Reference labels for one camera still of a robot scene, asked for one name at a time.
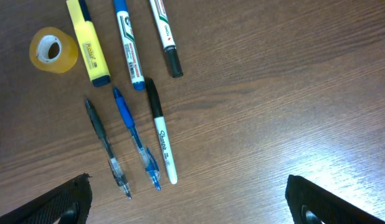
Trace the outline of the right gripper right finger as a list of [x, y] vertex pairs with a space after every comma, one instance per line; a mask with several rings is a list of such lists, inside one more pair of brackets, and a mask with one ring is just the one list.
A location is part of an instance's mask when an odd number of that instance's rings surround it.
[[385, 221], [298, 175], [288, 176], [285, 198], [295, 223], [385, 224]]

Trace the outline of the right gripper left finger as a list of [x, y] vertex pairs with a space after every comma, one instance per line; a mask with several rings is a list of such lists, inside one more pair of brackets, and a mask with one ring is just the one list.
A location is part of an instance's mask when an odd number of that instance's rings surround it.
[[92, 204], [88, 174], [81, 174], [0, 217], [0, 223], [85, 224]]

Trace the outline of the black gel pen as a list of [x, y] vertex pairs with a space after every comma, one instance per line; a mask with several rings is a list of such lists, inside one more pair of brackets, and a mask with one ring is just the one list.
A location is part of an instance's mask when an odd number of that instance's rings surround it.
[[92, 126], [95, 130], [95, 133], [99, 140], [101, 141], [103, 148], [105, 149], [107, 155], [108, 155], [108, 163], [111, 168], [111, 172], [113, 175], [113, 178], [115, 179], [115, 182], [117, 186], [120, 188], [120, 190], [123, 191], [123, 193], [126, 195], [128, 199], [131, 199], [131, 192], [130, 187], [128, 184], [128, 181], [126, 179], [126, 175], [121, 168], [121, 165], [113, 151], [112, 145], [108, 139], [107, 133], [105, 131], [104, 125], [93, 105], [93, 103], [86, 98], [85, 99], [85, 108], [87, 110], [87, 114], [90, 118], [90, 122], [92, 123]]

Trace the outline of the yellow tape roll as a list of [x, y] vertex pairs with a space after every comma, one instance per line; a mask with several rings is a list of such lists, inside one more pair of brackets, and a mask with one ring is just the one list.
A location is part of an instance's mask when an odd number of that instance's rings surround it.
[[77, 44], [71, 36], [61, 30], [45, 27], [33, 36], [29, 58], [39, 70], [64, 73], [77, 62]]

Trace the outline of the yellow highlighter marker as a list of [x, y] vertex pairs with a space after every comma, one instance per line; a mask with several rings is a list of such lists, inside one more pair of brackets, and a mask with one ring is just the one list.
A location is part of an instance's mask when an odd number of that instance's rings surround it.
[[111, 82], [110, 72], [85, 0], [66, 0], [88, 77], [94, 87]]

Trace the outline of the blue whiteboard marker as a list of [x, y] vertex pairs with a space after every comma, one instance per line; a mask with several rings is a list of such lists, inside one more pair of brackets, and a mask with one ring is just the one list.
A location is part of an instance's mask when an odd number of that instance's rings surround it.
[[131, 84], [136, 91], [144, 90], [145, 78], [142, 74], [141, 63], [136, 49], [135, 38], [126, 1], [113, 0], [113, 6], [120, 30], [121, 41], [125, 52]]

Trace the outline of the black whiteboard marker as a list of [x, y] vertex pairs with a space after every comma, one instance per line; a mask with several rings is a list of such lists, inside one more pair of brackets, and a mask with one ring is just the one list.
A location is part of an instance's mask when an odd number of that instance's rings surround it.
[[173, 78], [181, 77], [183, 76], [183, 70], [179, 61], [176, 44], [171, 32], [164, 2], [163, 0], [149, 0], [149, 2], [164, 52], [168, 56], [172, 76]]

